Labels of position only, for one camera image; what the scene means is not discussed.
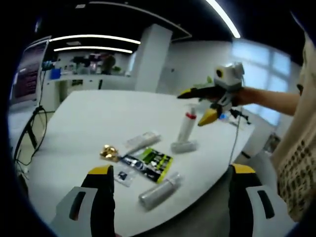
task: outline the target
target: white wall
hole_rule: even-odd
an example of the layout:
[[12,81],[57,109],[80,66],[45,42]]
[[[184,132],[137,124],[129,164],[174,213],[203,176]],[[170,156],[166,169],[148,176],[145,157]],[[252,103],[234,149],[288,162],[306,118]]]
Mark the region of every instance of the white wall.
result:
[[[68,65],[70,60],[74,57],[83,57],[89,55],[90,53],[91,51],[64,51],[58,54],[58,58],[60,58],[60,65],[64,67]],[[128,69],[130,55],[115,53],[114,57],[116,59],[115,66],[122,68],[122,71],[126,72]]]
[[[196,41],[172,44],[165,67],[173,68],[177,75],[174,88],[175,94],[192,87],[193,84],[205,83],[207,76],[213,77],[216,66],[234,61],[231,57],[231,50],[232,44],[223,41]],[[292,63],[291,67],[289,91],[297,93],[296,82],[299,78],[300,66]],[[244,113],[249,115],[250,122],[256,125],[252,137],[244,148],[244,151],[251,156],[257,154],[263,148],[272,132],[275,131],[282,137],[292,121],[290,116],[281,115],[280,124],[275,128],[264,119],[247,110],[244,110]]]

